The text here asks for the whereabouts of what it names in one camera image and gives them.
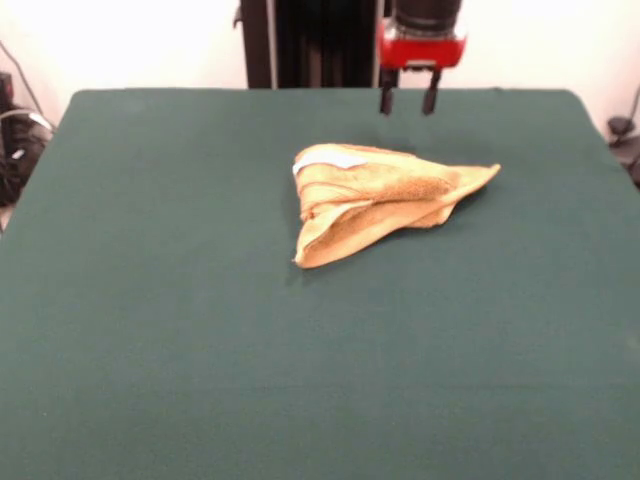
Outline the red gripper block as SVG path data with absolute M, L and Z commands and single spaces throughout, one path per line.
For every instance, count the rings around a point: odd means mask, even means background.
M 395 69 L 433 69 L 425 91 L 422 113 L 435 111 L 442 70 L 456 67 L 467 43 L 466 31 L 457 25 L 444 35 L 427 36 L 409 30 L 394 19 L 383 20 L 378 27 L 378 54 L 380 62 L 380 107 L 384 115 L 390 115 L 393 106 L 393 89 L 396 87 Z

